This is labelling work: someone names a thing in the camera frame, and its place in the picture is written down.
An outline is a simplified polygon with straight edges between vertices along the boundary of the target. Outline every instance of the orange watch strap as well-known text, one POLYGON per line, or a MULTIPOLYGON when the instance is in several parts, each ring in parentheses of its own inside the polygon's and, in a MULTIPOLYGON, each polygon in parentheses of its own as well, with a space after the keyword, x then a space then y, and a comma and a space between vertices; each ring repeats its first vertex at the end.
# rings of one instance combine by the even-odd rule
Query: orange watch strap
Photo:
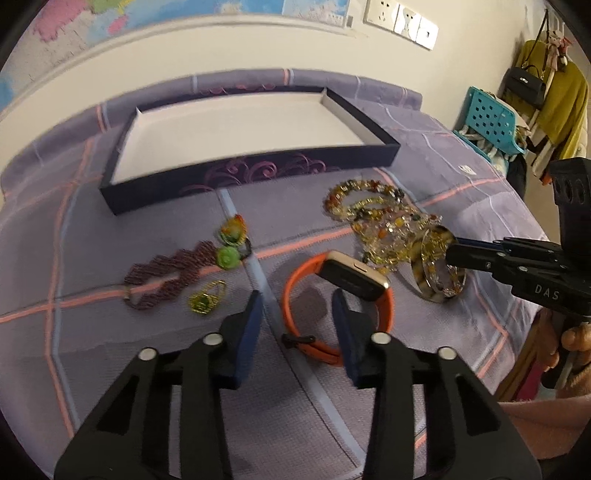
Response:
MULTIPOLYGON (((283 290, 283 297, 281 299, 281 310, 283 312, 283 320, 285 328, 293 336, 301 336, 296 323, 291 315, 290 309, 290 294, 296 283, 308 275, 317 274, 322 268, 322 264, 326 260, 327 253, 316 255, 309 258, 302 263, 288 278, 285 288, 283 290)), ((383 295, 376 301, 379 314, 378 331, 389 332, 394 324, 394 295, 392 289, 388 288, 383 295)), ((332 348, 320 340, 313 343, 300 343, 297 345, 298 349, 306 355, 320 360, 326 364, 342 367, 343 359, 338 348, 332 348)))

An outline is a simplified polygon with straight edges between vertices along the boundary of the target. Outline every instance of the human hand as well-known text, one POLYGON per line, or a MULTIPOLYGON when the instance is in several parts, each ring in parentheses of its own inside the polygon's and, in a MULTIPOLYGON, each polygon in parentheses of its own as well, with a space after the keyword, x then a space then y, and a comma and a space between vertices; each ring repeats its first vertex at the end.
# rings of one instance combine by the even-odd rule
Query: human hand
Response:
MULTIPOLYGON (((558 365, 558 338, 552 327, 552 310, 538 312, 539 324, 535 341, 536 361, 544 367, 544 372, 558 365)), ((562 334, 561 343, 570 352, 579 352, 574 369, 580 369, 591 362, 591 325, 583 323, 562 334)))

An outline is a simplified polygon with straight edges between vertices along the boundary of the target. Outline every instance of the jewelry tray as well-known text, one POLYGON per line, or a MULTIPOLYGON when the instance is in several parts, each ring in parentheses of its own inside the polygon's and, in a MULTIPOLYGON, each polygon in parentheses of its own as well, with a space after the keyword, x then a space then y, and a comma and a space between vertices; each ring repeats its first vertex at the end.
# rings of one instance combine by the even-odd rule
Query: jewelry tray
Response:
POLYGON ((330 89, 208 90, 138 107, 99 188, 118 215, 256 181, 386 167, 399 149, 392 136, 330 89))

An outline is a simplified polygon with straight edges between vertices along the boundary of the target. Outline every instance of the wall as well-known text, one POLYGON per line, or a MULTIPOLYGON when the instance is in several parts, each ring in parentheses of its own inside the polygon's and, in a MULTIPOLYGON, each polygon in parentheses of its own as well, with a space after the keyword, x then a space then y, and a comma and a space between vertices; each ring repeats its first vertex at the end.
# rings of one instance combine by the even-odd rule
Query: wall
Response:
POLYGON ((122 92, 195 72, 295 67, 373 77, 421 92, 447 127, 470 85, 497 91, 516 50, 535 36, 541 0, 408 0, 440 27, 433 51, 362 23, 352 29, 276 17, 197 18, 109 40, 60 65, 0 114, 0 167, 35 137, 122 92))

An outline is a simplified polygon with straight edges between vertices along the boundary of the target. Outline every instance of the black handbag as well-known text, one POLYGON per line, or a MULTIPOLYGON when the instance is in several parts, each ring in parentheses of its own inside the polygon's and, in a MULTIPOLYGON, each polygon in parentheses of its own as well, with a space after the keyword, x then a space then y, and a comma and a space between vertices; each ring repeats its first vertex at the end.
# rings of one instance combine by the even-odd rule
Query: black handbag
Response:
POLYGON ((544 23, 546 24, 546 51, 544 55, 545 68, 546 61, 548 59, 547 45, 550 40, 550 14, 548 13, 548 9, 546 9, 544 19, 542 20, 542 26, 540 27, 540 31, 538 32, 538 36, 535 39, 534 46, 531 48, 530 54, 527 56, 527 58, 521 65, 521 68, 513 67, 509 69, 507 81, 505 84, 505 88, 507 88, 507 90, 514 93, 524 102, 529 103, 531 106, 537 108, 538 110, 542 110, 542 107, 544 106, 546 84, 544 83, 543 72, 540 74, 538 67, 536 67, 535 65, 530 65, 529 61, 531 54, 534 52, 534 49, 538 44, 538 41, 540 40, 540 36, 542 35, 544 23), (530 69, 535 69, 538 76, 531 74, 529 72, 530 69))

